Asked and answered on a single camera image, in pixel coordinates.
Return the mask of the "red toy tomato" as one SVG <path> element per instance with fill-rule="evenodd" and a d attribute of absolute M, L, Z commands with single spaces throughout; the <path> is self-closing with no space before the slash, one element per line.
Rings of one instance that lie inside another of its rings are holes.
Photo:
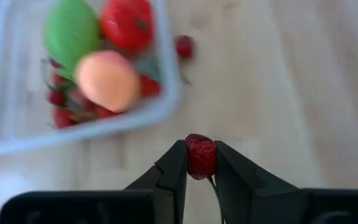
<path fill-rule="evenodd" d="M 154 38 L 149 0 L 107 0 L 99 24 L 103 35 L 121 50 L 143 51 Z"/>

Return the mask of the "green toy fruit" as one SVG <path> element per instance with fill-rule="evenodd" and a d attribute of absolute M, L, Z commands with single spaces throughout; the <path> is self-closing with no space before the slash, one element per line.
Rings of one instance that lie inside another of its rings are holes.
<path fill-rule="evenodd" d="M 82 57 L 99 49 L 99 24 L 94 9 L 85 0 L 59 0 L 44 24 L 44 46 L 60 64 L 58 74 L 74 79 Z"/>

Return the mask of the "wrinkled red toy cherry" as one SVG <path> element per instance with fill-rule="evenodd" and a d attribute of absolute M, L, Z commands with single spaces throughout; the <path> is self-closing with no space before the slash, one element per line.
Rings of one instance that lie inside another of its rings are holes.
<path fill-rule="evenodd" d="M 212 139 L 200 134 L 189 134 L 185 138 L 185 144 L 187 149 L 187 173 L 196 180 L 208 180 L 218 200 L 221 224 L 226 224 L 218 188 L 213 179 L 216 174 L 217 145 Z"/>

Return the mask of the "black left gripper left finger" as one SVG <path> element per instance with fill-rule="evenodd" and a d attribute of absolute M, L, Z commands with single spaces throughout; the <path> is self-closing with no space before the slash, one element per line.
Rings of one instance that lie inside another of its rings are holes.
<path fill-rule="evenodd" d="M 184 140 L 174 145 L 126 190 L 151 191 L 154 224 L 182 224 L 186 197 L 187 148 Z"/>

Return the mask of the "red toy strawberry green leaves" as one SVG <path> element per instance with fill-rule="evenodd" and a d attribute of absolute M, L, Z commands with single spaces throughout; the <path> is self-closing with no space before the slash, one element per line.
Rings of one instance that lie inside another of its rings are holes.
<path fill-rule="evenodd" d="M 151 97 L 160 94 L 160 70 L 156 59 L 143 58 L 135 63 L 135 69 L 139 73 L 142 97 Z"/>
<path fill-rule="evenodd" d="M 65 129 L 79 124 L 74 119 L 74 112 L 65 108 L 55 107 L 53 109 L 53 120 L 58 129 Z"/>

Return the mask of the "pale orange toy peach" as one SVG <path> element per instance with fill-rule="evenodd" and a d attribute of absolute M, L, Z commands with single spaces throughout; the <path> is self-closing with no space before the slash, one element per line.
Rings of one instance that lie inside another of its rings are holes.
<path fill-rule="evenodd" d="M 87 99 L 115 113 L 133 108 L 140 99 L 139 74 L 113 50 L 84 56 L 75 67 L 75 81 Z"/>

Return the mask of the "clear plastic tupperware container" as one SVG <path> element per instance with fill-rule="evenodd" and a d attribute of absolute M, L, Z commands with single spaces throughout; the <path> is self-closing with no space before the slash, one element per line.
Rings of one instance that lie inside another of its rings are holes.
<path fill-rule="evenodd" d="M 155 53 L 161 94 L 118 118 L 56 130 L 45 98 L 50 67 L 42 29 L 58 0 L 0 1 L 0 154 L 75 142 L 143 128 L 177 108 L 182 84 L 168 16 L 167 0 L 152 0 L 156 19 Z"/>

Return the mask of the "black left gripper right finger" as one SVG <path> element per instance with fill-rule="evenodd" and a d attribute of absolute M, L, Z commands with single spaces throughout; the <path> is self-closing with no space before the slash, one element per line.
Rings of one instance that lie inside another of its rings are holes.
<path fill-rule="evenodd" d="M 215 142 L 219 204 L 226 224 L 300 224 L 300 189 L 258 166 L 231 146 Z"/>

